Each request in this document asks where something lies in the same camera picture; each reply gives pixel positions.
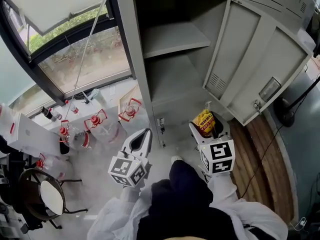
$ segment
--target white box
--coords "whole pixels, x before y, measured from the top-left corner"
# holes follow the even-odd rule
[[[59,140],[60,137],[57,134],[20,114],[7,144],[9,147],[35,158],[39,158],[40,153],[45,156],[61,157]]]
[[[135,187],[146,176],[147,170],[140,160],[114,156],[108,173],[116,183]]]
[[[236,152],[232,139],[199,145],[199,151],[201,161],[209,175],[231,172],[233,170]]]

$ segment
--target locker lock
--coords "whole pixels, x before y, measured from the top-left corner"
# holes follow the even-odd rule
[[[158,118],[157,119],[157,122],[158,122],[158,126],[160,127],[160,131],[162,134],[164,134],[165,132],[165,119],[162,117],[162,118]]]
[[[259,115],[261,115],[260,105],[261,105],[260,100],[256,99],[256,100],[254,101],[253,107],[254,107],[255,110],[259,113]]]

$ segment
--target wooden floor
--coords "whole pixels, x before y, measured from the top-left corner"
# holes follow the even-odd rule
[[[229,124],[235,147],[231,177],[238,197],[266,205],[288,224],[294,217],[293,197],[287,169],[268,122],[261,115],[246,127],[235,119]]]

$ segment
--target window frame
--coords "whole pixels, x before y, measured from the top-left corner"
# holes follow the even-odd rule
[[[16,4],[12,1],[12,0],[4,0],[17,14],[19,14],[19,8],[16,6]],[[85,10],[82,10],[78,13],[74,13],[72,14],[72,16],[70,16],[69,18],[64,18],[62,20],[60,20],[59,22],[57,22],[55,25],[53,25],[52,27],[50,27],[49,29],[47,29],[46,31],[41,31],[33,22],[32,20],[30,20],[27,16],[24,16],[25,18],[25,22],[27,24],[29,24],[38,34],[40,34],[41,36],[44,36],[46,34],[48,34],[50,31],[54,30],[55,28],[59,27],[60,25],[62,25],[63,23],[66,23],[67,21],[79,16],[79,15],[82,15],[86,12],[89,12],[93,9],[96,9],[98,8],[99,5],[94,5],[94,6],[91,6]],[[107,10],[111,10],[110,8],[110,4],[109,3],[106,3],[106,8]],[[113,18],[112,15],[110,15],[109,13],[107,14],[109,18]]]
[[[13,26],[11,19],[7,17],[6,10],[3,6],[3,1],[7,4],[8,0],[0,0],[0,36],[2,37],[5,45],[12,53],[13,57],[17,60],[23,70],[32,78],[32,80],[53,100],[44,104],[45,107],[54,107],[56,105],[64,106],[65,100],[72,97],[73,91],[63,93],[54,82],[42,71],[39,63],[55,54],[56,52],[62,50],[63,48],[82,40],[89,36],[92,29],[94,18],[86,22],[83,22],[73,28],[68,29],[64,33],[56,36],[42,47],[31,53],[27,53],[24,43],[20,40],[18,31]],[[108,0],[105,3],[108,14],[100,15],[95,26],[93,33],[98,33],[110,28],[118,26],[124,51],[128,60],[129,68],[128,70],[121,71],[111,76],[104,77],[92,83],[88,83],[80,88],[76,89],[76,94],[83,92],[90,92],[94,88],[101,88],[103,86],[122,81],[127,78],[136,79],[136,74],[132,64],[128,43],[126,35],[124,32],[124,27],[120,15],[120,10],[118,6],[118,0]],[[35,116],[39,113],[39,108],[35,108],[33,111],[26,114],[27,117]]]

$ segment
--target shoe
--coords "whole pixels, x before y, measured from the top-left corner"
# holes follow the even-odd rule
[[[171,164],[173,165],[174,162],[177,161],[177,160],[183,161],[184,159],[181,156],[174,155],[173,157],[171,157]]]

